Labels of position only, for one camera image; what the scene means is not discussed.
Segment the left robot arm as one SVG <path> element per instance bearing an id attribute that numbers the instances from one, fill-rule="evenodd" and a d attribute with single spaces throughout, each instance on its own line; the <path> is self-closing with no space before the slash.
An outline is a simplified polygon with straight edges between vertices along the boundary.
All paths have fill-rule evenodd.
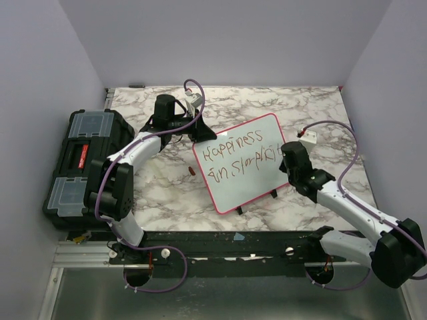
<path id="1" fill-rule="evenodd" d="M 105 222 L 126 244 L 125 256 L 133 263 L 147 258 L 148 248 L 142 243 L 144 230 L 138 225 L 133 207 L 134 174 L 147 160 L 160 153 L 174 135 L 187 135 L 191 142 L 217 139 L 204 123 L 204 94 L 185 92 L 184 112 L 175 114 L 179 101 L 172 95 L 156 97 L 153 115 L 139 130 L 133 141 L 106 159 L 95 159 L 89 167 L 84 205 Z"/>

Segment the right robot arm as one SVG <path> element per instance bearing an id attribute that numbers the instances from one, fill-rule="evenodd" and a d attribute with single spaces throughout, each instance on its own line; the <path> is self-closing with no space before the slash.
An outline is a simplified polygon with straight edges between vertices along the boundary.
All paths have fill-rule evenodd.
<path id="1" fill-rule="evenodd" d="M 332 227 L 318 229 L 307 244 L 308 256 L 322 261 L 341 257 L 369 268 L 383 284 L 397 289 L 426 266 L 426 250 L 419 225 L 399 220 L 346 191 L 336 178 L 312 166 L 299 141 L 284 143 L 280 171 L 296 191 L 338 214 L 361 233 L 352 236 Z"/>

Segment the pink framed whiteboard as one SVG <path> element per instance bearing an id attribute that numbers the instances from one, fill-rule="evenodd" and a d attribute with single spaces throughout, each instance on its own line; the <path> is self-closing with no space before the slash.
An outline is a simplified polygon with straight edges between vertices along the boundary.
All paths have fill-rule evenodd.
<path id="1" fill-rule="evenodd" d="M 192 150 L 215 210 L 220 214 L 272 194 L 288 183 L 280 171 L 285 137 L 274 113 L 217 133 Z"/>

